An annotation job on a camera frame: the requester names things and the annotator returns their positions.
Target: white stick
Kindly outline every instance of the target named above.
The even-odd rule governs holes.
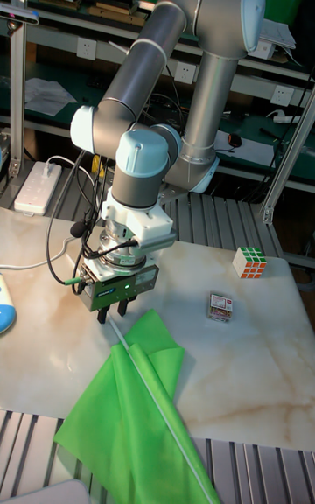
[[[173,438],[174,438],[175,442],[176,442],[176,443],[177,443],[177,445],[178,445],[178,448],[179,448],[179,449],[180,449],[180,451],[182,452],[182,454],[183,454],[183,456],[184,456],[184,458],[185,458],[185,460],[186,460],[187,464],[189,465],[189,467],[190,467],[190,469],[191,469],[192,473],[194,474],[194,476],[195,476],[195,478],[196,478],[196,480],[197,480],[197,482],[198,482],[198,484],[199,484],[199,486],[200,486],[200,488],[201,488],[202,492],[203,492],[203,493],[204,493],[204,495],[206,496],[207,501],[208,501],[208,502],[210,502],[210,504],[214,504],[214,503],[213,503],[213,501],[211,500],[211,498],[210,498],[209,494],[207,493],[206,489],[204,488],[204,486],[203,486],[203,484],[202,484],[202,482],[201,482],[200,476],[198,475],[197,471],[196,471],[196,470],[195,470],[195,468],[193,467],[192,462],[191,462],[191,461],[190,461],[190,459],[188,458],[188,456],[187,456],[187,454],[186,454],[186,452],[185,452],[185,450],[184,450],[183,446],[182,446],[182,445],[181,445],[181,443],[179,442],[178,437],[176,436],[176,434],[175,434],[174,430],[172,429],[172,427],[171,427],[171,425],[170,425],[169,421],[167,420],[167,418],[166,418],[166,416],[165,416],[164,412],[162,411],[161,407],[159,406],[157,399],[155,398],[155,396],[154,396],[154,394],[152,393],[152,391],[151,391],[151,389],[150,389],[149,385],[147,384],[147,382],[146,382],[146,380],[144,379],[144,377],[143,377],[143,375],[142,375],[141,371],[139,370],[139,368],[138,368],[137,364],[135,363],[134,359],[132,358],[132,356],[131,356],[131,354],[130,354],[130,348],[129,348],[129,346],[128,346],[128,344],[127,344],[126,340],[125,340],[125,338],[123,337],[123,335],[122,335],[122,333],[120,332],[120,330],[118,329],[118,327],[117,327],[117,325],[116,325],[115,321],[111,318],[111,316],[110,316],[110,315],[108,315],[108,320],[109,320],[109,323],[111,324],[111,326],[113,327],[113,329],[114,329],[114,331],[115,331],[115,334],[117,335],[118,339],[122,342],[122,344],[123,344],[124,348],[126,349],[126,351],[127,351],[128,355],[129,355],[129,357],[130,357],[130,359],[131,359],[131,361],[132,361],[133,365],[134,365],[134,366],[135,366],[135,368],[136,368],[136,371],[137,371],[137,372],[138,372],[138,374],[140,375],[140,377],[141,377],[141,379],[142,379],[142,381],[143,381],[143,383],[144,383],[145,387],[148,389],[148,391],[149,391],[149,393],[150,393],[150,396],[152,397],[152,399],[153,399],[154,403],[157,405],[157,409],[158,409],[158,411],[159,411],[160,415],[161,415],[161,416],[162,416],[162,418],[165,420],[165,422],[166,422],[166,424],[167,424],[167,426],[168,426],[168,428],[169,428],[169,430],[170,430],[170,432],[171,432],[171,434],[172,434],[172,436],[173,436]]]

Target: metal grating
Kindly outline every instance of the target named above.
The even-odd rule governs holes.
[[[263,224],[258,205],[188,193],[163,205],[181,242],[213,248],[259,248],[266,256],[283,257],[273,226]]]
[[[77,479],[93,504],[114,504],[88,469],[53,443],[61,424],[56,418],[0,410],[0,501]],[[315,503],[313,453],[192,441],[222,504]]]
[[[14,199],[31,168],[32,163],[26,161],[19,176],[5,189],[0,199],[0,207],[13,209]],[[68,173],[68,169],[62,171],[46,216],[51,215]],[[87,188],[87,192],[90,191],[87,178],[82,181],[82,186]],[[166,201],[162,207],[172,218],[177,239],[181,242],[232,250],[248,245],[259,248],[266,256],[284,257],[274,227],[263,224],[259,205],[188,193],[178,199]],[[87,209],[88,203],[80,196],[78,187],[73,181],[59,208],[57,218],[79,221]]]

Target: electrical outlet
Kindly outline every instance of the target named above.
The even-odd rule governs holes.
[[[193,84],[193,77],[196,72],[196,65],[189,63],[178,62],[174,80],[177,82],[184,82],[185,84]]]
[[[293,87],[278,86],[276,85],[275,91],[272,95],[270,103],[276,103],[276,105],[289,105],[291,98],[294,93]]]
[[[94,41],[93,39],[78,38],[77,57],[95,60],[96,41]]]

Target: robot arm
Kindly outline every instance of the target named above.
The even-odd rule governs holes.
[[[114,302],[123,314],[129,300],[154,288],[158,267],[150,252],[175,241],[172,220],[158,204],[162,179],[198,193],[207,188],[237,62],[255,50],[263,13],[264,0],[158,0],[98,108],[75,113],[74,144],[116,160],[100,247],[81,267],[82,299],[99,310],[100,321]],[[148,128],[137,119],[183,32],[199,38],[203,56],[180,141],[168,125]]]
[[[115,159],[183,32],[199,38],[203,56],[178,162],[166,181],[201,193],[211,178],[214,138],[238,59],[256,49],[264,0],[158,0],[147,24],[97,109],[73,118],[73,142]]]

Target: rubik's cube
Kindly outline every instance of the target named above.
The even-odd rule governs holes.
[[[267,262],[258,248],[238,248],[233,266],[240,278],[259,278]]]

